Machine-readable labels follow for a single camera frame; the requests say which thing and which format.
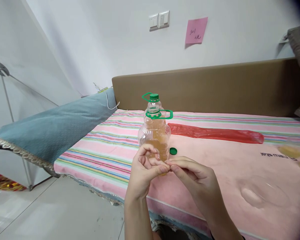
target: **cabinet door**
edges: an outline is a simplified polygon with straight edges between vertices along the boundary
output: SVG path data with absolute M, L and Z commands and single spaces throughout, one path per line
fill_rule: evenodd
M 0 127 L 12 123 L 3 81 L 0 76 Z M 6 150 L 0 150 L 0 174 L 28 187 L 22 158 Z
M 20 0 L 0 0 L 0 62 L 11 75 L 57 105 L 79 99 L 43 31 Z M 55 106 L 11 77 L 4 79 L 15 120 Z

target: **bed sheet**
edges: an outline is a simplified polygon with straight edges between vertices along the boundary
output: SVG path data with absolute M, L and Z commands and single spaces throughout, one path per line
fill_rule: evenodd
M 299 234 L 300 224 L 297 226 L 293 224 L 295 221 L 300 222 L 300 168 L 291 159 L 276 157 L 280 156 L 280 153 L 273 144 L 281 144 L 290 136 L 300 138 L 300 119 L 175 112 L 174 118 L 167 122 L 205 128 L 252 130 L 262 133 L 265 137 L 262 145 L 192 139 L 183 136 L 171 136 L 170 145 L 178 146 L 178 154 L 187 154 L 195 160 L 198 160 L 196 158 L 200 155 L 205 156 L 205 160 L 201 163 L 211 166 L 215 170 L 229 214 L 246 239 L 292 239 L 291 237 Z M 109 200 L 123 203 L 132 157 L 139 147 L 137 133 L 142 123 L 143 111 L 117 110 L 107 121 L 96 126 L 72 148 L 63 153 L 54 163 L 55 171 L 72 176 Z M 196 149 L 200 148 L 200 151 L 189 152 L 189 149 L 194 146 L 197 146 Z M 210 157 L 213 155 L 212 152 L 214 155 L 215 152 L 218 152 L 218 157 L 227 159 L 227 162 L 217 163 L 216 156 Z M 240 155 L 241 158 L 249 156 L 249 159 L 244 162 L 235 161 L 234 159 L 240 159 L 237 157 Z M 241 179 L 248 179 L 256 169 L 259 172 L 267 172 L 269 175 L 289 172 L 288 178 L 285 174 L 281 174 L 283 178 L 276 178 L 281 181 L 281 184 L 282 181 L 289 180 L 284 184 L 284 190 L 288 192 L 291 203 L 286 211 L 276 207 L 268 209 L 252 207 L 245 202 L 239 191 L 229 191 L 231 188 L 236 188 L 238 176 Z M 166 190 L 161 189 L 163 186 L 178 189 L 178 191 L 169 192 L 171 197 L 164 194 L 159 196 L 160 191 Z M 174 201 L 174 199 L 181 198 L 178 194 L 181 194 L 184 201 Z M 188 195 L 187 190 L 178 179 L 175 179 L 173 173 L 159 177 L 151 183 L 147 199 L 151 215 L 154 218 L 160 217 L 160 219 L 188 232 L 207 234 L 208 226 L 204 216 L 198 213 Z

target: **yellow liquid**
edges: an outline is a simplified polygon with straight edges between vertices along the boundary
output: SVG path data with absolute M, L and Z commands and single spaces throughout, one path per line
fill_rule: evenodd
M 282 146 L 282 147 L 279 147 L 278 150 L 282 154 L 284 154 L 288 157 L 291 157 L 291 158 L 299 158 L 300 157 L 300 149 L 295 148 L 295 147 Z
M 160 160 L 166 161 L 169 157 L 169 146 L 168 141 L 169 137 L 166 133 L 166 124 L 162 119 L 148 119 L 147 128 L 151 130 L 152 136 L 151 139 L 146 139 L 145 143 L 153 145 L 158 149 L 160 154 Z
M 153 145 L 156 149 L 158 149 L 160 154 L 160 160 L 166 161 L 169 157 L 169 149 L 166 143 L 160 143 L 157 139 L 146 140 L 145 143 Z

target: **red plastic bag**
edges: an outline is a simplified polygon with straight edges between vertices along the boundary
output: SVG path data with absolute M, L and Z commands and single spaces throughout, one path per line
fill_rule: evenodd
M 250 130 L 200 128 L 175 123 L 168 123 L 168 125 L 171 128 L 171 134 L 185 137 L 218 139 L 255 144 L 262 144 L 264 141 L 264 137 L 261 133 Z

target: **brown headboard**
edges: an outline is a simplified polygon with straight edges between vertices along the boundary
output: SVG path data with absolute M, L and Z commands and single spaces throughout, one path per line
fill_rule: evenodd
M 118 76 L 112 84 L 126 110 L 145 110 L 147 92 L 173 111 L 287 117 L 300 106 L 294 58 Z

